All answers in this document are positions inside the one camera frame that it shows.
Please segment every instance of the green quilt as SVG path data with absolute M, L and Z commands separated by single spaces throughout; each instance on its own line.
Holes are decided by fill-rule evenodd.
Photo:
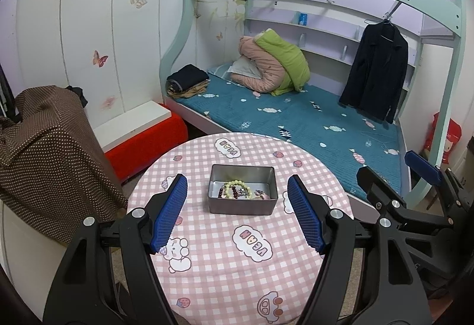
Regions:
M 286 71 L 281 85 L 272 95 L 281 95 L 295 89 L 301 91 L 310 79 L 310 68 L 301 50 L 283 40 L 274 30 L 267 30 L 255 38 L 255 43 L 280 62 Z

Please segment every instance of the screw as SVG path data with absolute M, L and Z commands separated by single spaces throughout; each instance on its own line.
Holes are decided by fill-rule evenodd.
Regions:
M 134 218 L 141 218 L 145 215 L 145 210 L 139 207 L 138 209 L 135 209 L 132 211 L 132 217 Z
M 336 219 L 342 218 L 343 216 L 342 211 L 338 209 L 332 209 L 330 214 L 331 214 L 331 217 L 336 218 Z
M 379 222 L 383 227 L 390 227 L 392 224 L 392 222 L 390 222 L 387 218 L 382 218 Z
M 94 225 L 94 222 L 95 222 L 94 217 L 87 217 L 82 221 L 82 223 L 84 223 L 84 226 L 92 226 Z

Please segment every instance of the mattress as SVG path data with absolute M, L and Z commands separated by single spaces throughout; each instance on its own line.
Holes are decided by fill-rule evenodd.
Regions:
M 344 190 L 360 199 L 356 173 L 370 166 L 400 193 L 397 128 L 378 124 L 339 97 L 313 85 L 281 96 L 259 94 L 210 75 L 207 92 L 177 102 L 233 132 L 251 132 L 290 141 L 321 160 Z

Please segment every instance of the red fabric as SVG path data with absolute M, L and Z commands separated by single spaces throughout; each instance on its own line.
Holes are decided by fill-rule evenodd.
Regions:
M 431 125 L 430 131 L 428 131 L 428 137 L 425 142 L 425 149 L 431 150 L 431 145 L 433 143 L 433 136 L 435 134 L 436 123 L 438 122 L 439 113 L 434 115 L 434 120 Z M 449 126 L 447 128 L 446 141 L 444 145 L 443 160 L 442 163 L 449 164 L 449 153 L 453 150 L 456 143 L 461 139 L 461 126 L 457 124 L 454 120 L 449 120 Z
M 178 114 L 146 129 L 105 153 L 121 182 L 152 165 L 160 156 L 188 140 Z

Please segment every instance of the round table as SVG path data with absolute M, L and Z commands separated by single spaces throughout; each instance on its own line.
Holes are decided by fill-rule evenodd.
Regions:
M 220 138 L 236 149 L 230 154 L 219 151 Z M 274 167 L 279 200 L 273 214 L 211 214 L 207 192 L 215 163 Z M 158 159 L 135 187 L 129 211 L 166 190 L 178 173 L 188 179 L 188 196 L 167 246 L 152 256 L 171 308 L 198 325 L 278 325 L 299 316 L 322 258 L 306 243 L 298 225 L 286 193 L 288 178 L 298 174 L 309 192 L 326 196 L 331 208 L 352 217 L 349 199 L 336 177 L 314 156 L 277 138 L 209 135 Z M 249 230 L 270 253 L 260 257 L 252 245 L 237 244 L 234 236 L 242 230 Z

